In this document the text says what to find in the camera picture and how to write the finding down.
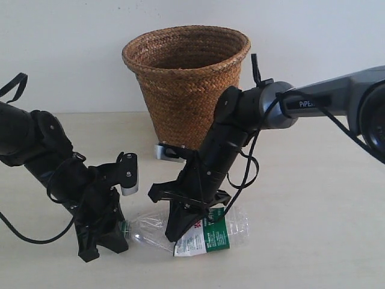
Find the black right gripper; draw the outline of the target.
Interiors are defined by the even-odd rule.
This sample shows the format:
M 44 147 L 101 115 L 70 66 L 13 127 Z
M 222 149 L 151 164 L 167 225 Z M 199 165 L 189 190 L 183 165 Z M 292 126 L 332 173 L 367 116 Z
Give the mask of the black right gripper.
M 185 160 L 185 166 L 174 181 L 154 183 L 149 190 L 154 203 L 170 201 L 165 236 L 170 242 L 176 242 L 207 215 L 208 210 L 203 208 L 229 203 L 230 195 L 220 186 L 232 166 L 232 155 L 185 153 L 162 157 Z

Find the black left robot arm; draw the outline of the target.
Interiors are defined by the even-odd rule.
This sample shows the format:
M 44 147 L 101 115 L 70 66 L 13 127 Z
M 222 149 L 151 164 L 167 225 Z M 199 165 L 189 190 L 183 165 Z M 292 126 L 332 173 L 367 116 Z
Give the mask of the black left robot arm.
M 68 227 L 76 231 L 78 256 L 85 262 L 99 257 L 99 246 L 115 253 L 129 249 L 116 185 L 125 186 L 130 159 L 121 152 L 113 163 L 86 166 L 50 112 L 1 103 L 1 162 L 25 167 L 47 197 L 71 214 Z

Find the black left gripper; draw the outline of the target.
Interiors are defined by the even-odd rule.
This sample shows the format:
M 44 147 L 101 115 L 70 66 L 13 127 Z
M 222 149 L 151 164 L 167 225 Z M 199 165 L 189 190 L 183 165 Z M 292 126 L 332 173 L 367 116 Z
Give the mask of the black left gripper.
M 84 262 L 99 258 L 97 245 L 113 252 L 127 251 L 120 227 L 125 219 L 116 189 L 121 184 L 118 169 L 86 168 L 73 177 L 67 183 L 65 207 L 75 216 L 78 256 Z

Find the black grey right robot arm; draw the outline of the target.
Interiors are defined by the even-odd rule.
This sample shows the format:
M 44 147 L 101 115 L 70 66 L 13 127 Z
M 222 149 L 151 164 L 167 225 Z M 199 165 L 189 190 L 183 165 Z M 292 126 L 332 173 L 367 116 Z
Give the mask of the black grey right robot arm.
M 214 119 L 197 149 L 159 145 L 163 159 L 183 159 L 174 181 L 153 184 L 153 202 L 166 200 L 166 238 L 178 241 L 217 204 L 235 198 L 220 187 L 244 147 L 253 148 L 263 130 L 286 129 L 303 117 L 345 116 L 341 130 L 376 160 L 384 161 L 384 67 L 377 66 L 302 87 L 256 79 L 249 90 L 231 86 L 221 94 Z

